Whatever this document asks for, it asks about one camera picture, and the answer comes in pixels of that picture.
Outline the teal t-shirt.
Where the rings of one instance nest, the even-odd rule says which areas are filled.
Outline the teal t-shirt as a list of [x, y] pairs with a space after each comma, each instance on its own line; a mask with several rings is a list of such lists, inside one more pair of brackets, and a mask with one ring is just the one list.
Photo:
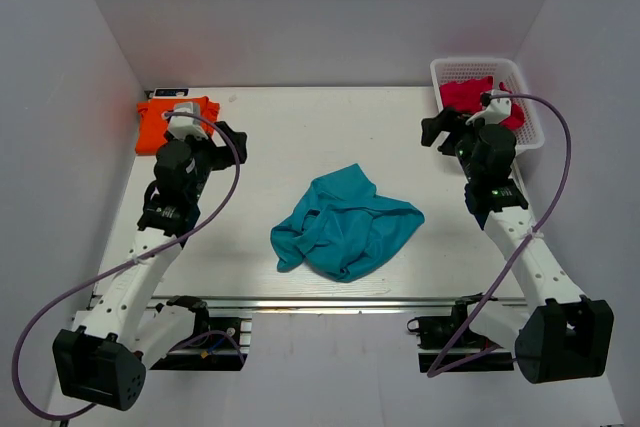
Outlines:
[[317, 177], [291, 214], [274, 226], [277, 271], [306, 263], [340, 283], [365, 277], [391, 260], [424, 224], [411, 203], [381, 196], [358, 164]]

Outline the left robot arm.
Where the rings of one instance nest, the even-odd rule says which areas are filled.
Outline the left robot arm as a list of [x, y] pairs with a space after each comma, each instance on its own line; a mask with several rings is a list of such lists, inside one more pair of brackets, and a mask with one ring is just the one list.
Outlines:
[[182, 341], [199, 346], [211, 334], [204, 302], [174, 297], [141, 320], [169, 266], [200, 217], [199, 198], [211, 172], [243, 164], [247, 135], [217, 122], [218, 146], [192, 119], [177, 119], [156, 153], [154, 179], [127, 255], [106, 293], [74, 330], [61, 330], [52, 350], [64, 395], [120, 411], [138, 400], [147, 370]]

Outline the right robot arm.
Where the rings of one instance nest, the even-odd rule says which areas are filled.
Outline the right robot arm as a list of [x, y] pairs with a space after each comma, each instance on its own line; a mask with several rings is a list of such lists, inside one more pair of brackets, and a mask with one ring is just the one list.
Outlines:
[[460, 163], [467, 209], [509, 263], [529, 312], [508, 307], [495, 296], [464, 296], [448, 316], [416, 319], [413, 331], [420, 348], [441, 350], [451, 338], [461, 349], [499, 346], [532, 384], [601, 376], [613, 311], [606, 301], [587, 297], [535, 230], [529, 204], [512, 175], [514, 133], [452, 108], [423, 119], [421, 128], [424, 146], [441, 133], [447, 135], [438, 150]]

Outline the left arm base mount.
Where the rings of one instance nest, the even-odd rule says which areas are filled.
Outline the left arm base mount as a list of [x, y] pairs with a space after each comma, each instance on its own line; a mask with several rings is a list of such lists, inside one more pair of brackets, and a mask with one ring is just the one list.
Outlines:
[[206, 301], [175, 296], [156, 306], [136, 352], [148, 370], [240, 371], [248, 360], [248, 318], [212, 313]]

